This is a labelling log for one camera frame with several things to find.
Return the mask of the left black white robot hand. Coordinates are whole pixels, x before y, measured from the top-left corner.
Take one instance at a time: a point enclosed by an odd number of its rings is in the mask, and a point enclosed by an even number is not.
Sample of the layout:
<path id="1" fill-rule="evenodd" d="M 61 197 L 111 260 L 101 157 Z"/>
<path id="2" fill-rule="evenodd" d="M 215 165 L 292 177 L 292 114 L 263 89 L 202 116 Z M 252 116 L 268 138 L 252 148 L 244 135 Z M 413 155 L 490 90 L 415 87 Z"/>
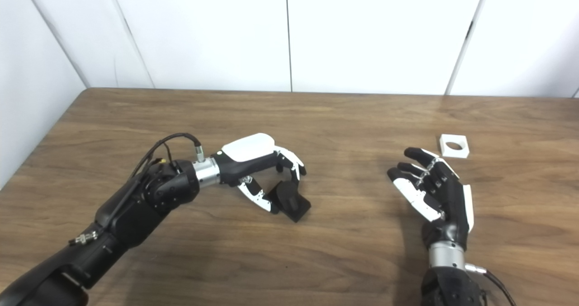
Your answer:
<path id="1" fill-rule="evenodd" d="M 277 146 L 273 137 L 266 133 L 232 141 L 205 159 L 201 159 L 201 149 L 196 151 L 197 160 L 192 165 L 201 188 L 215 184 L 237 187 L 255 205 L 273 215 L 279 213 L 279 208 L 252 175 L 273 167 L 277 172 L 289 169 L 292 182 L 299 184 L 300 177 L 307 173 L 304 163 L 294 152 Z"/>

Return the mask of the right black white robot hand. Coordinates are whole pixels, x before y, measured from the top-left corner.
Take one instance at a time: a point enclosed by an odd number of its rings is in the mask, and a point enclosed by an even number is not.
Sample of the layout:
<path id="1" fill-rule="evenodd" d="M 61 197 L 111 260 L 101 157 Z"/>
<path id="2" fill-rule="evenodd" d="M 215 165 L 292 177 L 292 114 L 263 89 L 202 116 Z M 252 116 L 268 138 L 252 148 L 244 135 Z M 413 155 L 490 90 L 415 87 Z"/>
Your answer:
<path id="1" fill-rule="evenodd" d="M 439 155 L 416 147 L 408 147 L 403 154 L 417 164 L 399 162 L 387 170 L 387 176 L 425 219 L 421 239 L 429 266 L 465 271 L 465 252 L 474 226 L 470 186 L 462 184 Z"/>

